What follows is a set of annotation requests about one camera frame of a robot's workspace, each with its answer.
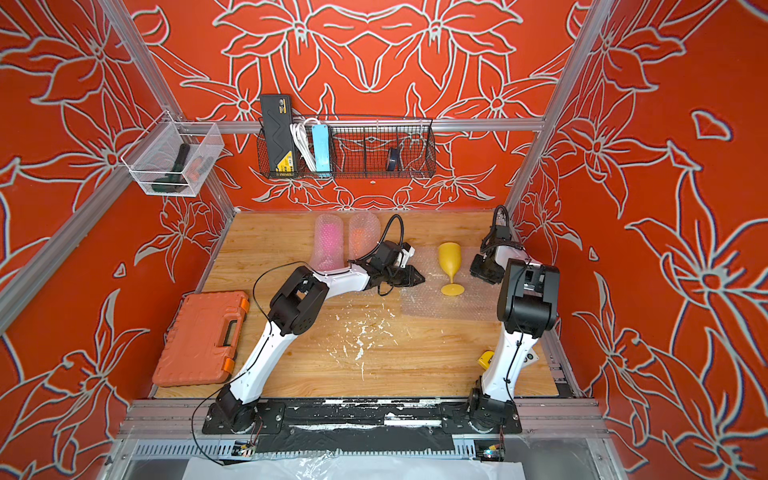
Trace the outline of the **bubble wrap sheet clear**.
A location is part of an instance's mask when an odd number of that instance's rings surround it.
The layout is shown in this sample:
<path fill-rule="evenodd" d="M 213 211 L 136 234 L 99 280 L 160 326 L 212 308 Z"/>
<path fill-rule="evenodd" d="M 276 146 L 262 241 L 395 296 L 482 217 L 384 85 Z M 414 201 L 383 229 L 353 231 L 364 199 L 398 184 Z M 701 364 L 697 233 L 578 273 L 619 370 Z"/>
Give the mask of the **bubble wrap sheet clear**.
<path fill-rule="evenodd" d="M 461 249 L 461 268 L 455 282 L 465 291 L 457 296 L 444 295 L 442 287 L 449 282 L 438 259 L 438 247 L 417 249 L 409 262 L 425 277 L 425 282 L 401 290 L 401 308 L 405 315 L 432 319 L 497 322 L 497 301 L 500 284 L 489 284 L 470 273 L 476 250 Z"/>

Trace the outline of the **yellow plastic wine glass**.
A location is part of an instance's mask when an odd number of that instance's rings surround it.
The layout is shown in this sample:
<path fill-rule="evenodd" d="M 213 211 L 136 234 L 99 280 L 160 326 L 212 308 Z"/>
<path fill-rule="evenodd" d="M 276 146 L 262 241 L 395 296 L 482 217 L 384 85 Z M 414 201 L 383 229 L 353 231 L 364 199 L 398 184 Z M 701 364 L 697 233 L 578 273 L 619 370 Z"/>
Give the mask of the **yellow plastic wine glass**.
<path fill-rule="evenodd" d="M 456 242 L 440 244 L 438 262 L 442 271 L 448 276 L 448 283 L 441 288 L 441 293 L 449 297 L 461 295 L 465 289 L 455 280 L 462 265 L 461 246 Z"/>

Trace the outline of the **orange glass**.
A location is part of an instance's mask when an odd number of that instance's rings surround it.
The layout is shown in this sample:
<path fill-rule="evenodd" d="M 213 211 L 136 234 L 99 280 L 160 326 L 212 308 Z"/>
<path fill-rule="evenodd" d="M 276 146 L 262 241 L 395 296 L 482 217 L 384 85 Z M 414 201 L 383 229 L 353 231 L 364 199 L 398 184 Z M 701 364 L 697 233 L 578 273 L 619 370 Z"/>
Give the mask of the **orange glass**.
<path fill-rule="evenodd" d="M 353 214 L 348 223 L 348 258 L 358 259 L 371 252 L 380 236 L 381 223 L 375 214 L 369 211 Z"/>

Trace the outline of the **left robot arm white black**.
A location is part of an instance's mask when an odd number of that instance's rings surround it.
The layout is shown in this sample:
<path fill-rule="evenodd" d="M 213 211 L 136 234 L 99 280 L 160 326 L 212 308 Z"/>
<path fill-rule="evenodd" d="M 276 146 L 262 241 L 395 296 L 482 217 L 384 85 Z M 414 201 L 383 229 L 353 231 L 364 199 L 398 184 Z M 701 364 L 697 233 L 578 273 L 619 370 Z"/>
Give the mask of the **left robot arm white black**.
<path fill-rule="evenodd" d="M 263 333 L 243 367 L 216 396 L 207 418 L 235 432 L 255 421 L 256 403 L 288 346 L 312 327 L 325 301 L 353 292 L 409 288 L 425 282 L 410 264 L 415 248 L 407 242 L 379 242 L 371 253 L 344 268 L 316 271 L 297 267 L 270 301 Z"/>

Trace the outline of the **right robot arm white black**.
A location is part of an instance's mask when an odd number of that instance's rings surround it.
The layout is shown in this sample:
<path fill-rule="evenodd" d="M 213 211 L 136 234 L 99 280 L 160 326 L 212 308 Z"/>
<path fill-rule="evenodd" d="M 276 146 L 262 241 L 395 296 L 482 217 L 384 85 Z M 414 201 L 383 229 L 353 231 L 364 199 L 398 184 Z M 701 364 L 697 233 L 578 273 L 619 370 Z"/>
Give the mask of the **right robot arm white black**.
<path fill-rule="evenodd" d="M 497 426 L 514 420 L 514 393 L 528 354 L 559 318 L 560 271 L 528 255 L 516 242 L 485 247 L 470 273 L 500 286 L 500 337 L 488 368 L 468 400 L 469 419 Z"/>

